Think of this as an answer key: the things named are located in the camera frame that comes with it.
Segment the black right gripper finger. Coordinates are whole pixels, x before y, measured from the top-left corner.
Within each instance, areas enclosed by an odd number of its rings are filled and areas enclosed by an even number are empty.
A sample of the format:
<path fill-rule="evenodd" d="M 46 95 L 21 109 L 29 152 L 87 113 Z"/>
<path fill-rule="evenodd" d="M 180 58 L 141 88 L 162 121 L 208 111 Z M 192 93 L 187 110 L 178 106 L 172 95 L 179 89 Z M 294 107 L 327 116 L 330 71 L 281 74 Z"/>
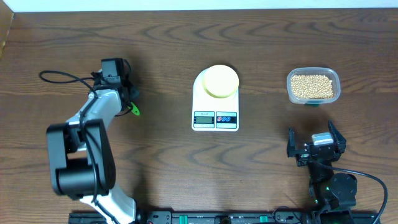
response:
<path fill-rule="evenodd" d="M 296 148 L 295 148 L 295 139 L 294 139 L 294 130 L 292 127 L 289 127 L 289 139 L 287 143 L 287 157 L 295 157 Z"/>
<path fill-rule="evenodd" d="M 328 129 L 329 132 L 332 136 L 334 145 L 338 149 L 339 153 L 344 153 L 346 149 L 346 139 L 343 137 L 343 135 L 335 128 L 335 125 L 333 124 L 332 120 L 328 120 Z"/>

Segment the green plastic measuring scoop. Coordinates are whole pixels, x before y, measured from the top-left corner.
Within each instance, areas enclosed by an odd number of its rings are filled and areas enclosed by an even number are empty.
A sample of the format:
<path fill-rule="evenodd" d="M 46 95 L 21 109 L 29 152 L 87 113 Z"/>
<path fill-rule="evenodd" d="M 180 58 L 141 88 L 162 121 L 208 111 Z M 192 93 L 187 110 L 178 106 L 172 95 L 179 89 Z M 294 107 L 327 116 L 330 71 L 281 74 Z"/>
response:
<path fill-rule="evenodd" d="M 139 116 L 141 114 L 139 108 L 133 102 L 130 102 L 130 105 L 128 107 L 130 112 L 132 112 L 134 115 Z"/>

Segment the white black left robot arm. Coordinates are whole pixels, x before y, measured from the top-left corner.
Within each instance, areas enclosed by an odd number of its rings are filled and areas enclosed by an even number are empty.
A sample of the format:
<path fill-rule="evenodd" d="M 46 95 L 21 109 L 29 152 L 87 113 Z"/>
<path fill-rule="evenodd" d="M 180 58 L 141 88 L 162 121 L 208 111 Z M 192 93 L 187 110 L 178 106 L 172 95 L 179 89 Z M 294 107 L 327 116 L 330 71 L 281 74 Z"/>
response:
<path fill-rule="evenodd" d="M 64 123 L 46 130 L 53 191 L 79 200 L 99 212 L 107 223 L 145 223 L 145 212 L 116 183 L 116 166 L 107 128 L 128 114 L 139 92 L 131 83 L 132 69 L 123 58 L 101 61 L 91 74 L 86 103 Z"/>

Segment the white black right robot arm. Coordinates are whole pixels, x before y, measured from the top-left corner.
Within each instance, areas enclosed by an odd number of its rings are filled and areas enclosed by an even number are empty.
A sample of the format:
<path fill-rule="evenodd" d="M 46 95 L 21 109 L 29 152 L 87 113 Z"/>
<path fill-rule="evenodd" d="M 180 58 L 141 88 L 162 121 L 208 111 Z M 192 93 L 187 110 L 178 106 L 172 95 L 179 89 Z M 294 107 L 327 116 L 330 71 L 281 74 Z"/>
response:
<path fill-rule="evenodd" d="M 356 205 L 357 178 L 352 174 L 335 173 L 333 162 L 346 149 L 346 139 L 328 121 L 329 131 L 314 134 L 312 141 L 297 149 L 295 132 L 289 128 L 287 156 L 294 157 L 299 167 L 307 166 L 310 174 L 309 192 L 316 206 L 302 215 L 302 223 L 354 223 L 351 208 Z"/>

